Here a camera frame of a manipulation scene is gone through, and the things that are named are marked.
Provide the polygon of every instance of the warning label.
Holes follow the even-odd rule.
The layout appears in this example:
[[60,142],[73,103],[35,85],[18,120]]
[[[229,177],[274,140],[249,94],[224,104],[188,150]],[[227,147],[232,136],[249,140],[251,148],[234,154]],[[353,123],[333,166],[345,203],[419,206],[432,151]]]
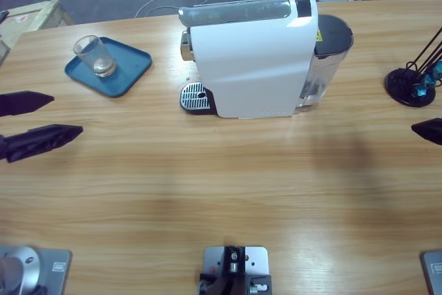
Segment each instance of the warning label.
[[323,41],[323,36],[320,34],[320,30],[316,33],[316,41]]

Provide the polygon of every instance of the metal mount plate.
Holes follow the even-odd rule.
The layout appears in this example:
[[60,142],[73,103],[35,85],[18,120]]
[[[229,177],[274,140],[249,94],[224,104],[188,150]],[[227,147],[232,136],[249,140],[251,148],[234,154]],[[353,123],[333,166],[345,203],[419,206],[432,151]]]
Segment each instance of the metal mount plate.
[[442,251],[421,253],[421,264],[428,291],[433,295],[442,294]]
[[[0,258],[20,247],[0,246]],[[47,295],[62,295],[72,254],[68,250],[36,249],[40,260],[38,285],[45,287]]]
[[[246,248],[246,274],[266,276],[270,274],[269,253],[264,247]],[[202,265],[203,274],[220,277],[224,261],[224,247],[207,247]]]

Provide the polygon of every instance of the drip tray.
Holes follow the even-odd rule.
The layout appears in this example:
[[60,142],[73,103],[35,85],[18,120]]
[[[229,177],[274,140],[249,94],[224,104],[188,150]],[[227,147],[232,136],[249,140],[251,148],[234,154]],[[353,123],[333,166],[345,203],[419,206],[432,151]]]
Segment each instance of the drip tray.
[[187,84],[181,90],[181,107],[192,114],[216,114],[214,105],[211,105],[214,104],[211,96],[211,92],[205,89],[201,82]]

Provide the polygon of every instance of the white coffee machine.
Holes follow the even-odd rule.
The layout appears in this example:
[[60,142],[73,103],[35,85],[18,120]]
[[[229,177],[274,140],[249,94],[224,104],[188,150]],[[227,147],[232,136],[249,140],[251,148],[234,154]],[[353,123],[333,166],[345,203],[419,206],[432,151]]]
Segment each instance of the white coffee machine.
[[315,0],[251,0],[180,8],[183,60],[201,82],[180,103],[194,114],[288,116],[319,102],[353,44],[341,19]]

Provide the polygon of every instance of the blue tray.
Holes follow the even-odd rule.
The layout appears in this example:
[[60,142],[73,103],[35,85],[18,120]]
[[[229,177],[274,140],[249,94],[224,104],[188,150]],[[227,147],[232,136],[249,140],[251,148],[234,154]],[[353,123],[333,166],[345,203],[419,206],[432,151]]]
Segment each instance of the blue tray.
[[66,65],[64,72],[71,79],[81,82],[109,97],[124,95],[152,64],[151,56],[118,41],[100,37],[117,68],[108,77],[98,77],[80,58],[75,57]]

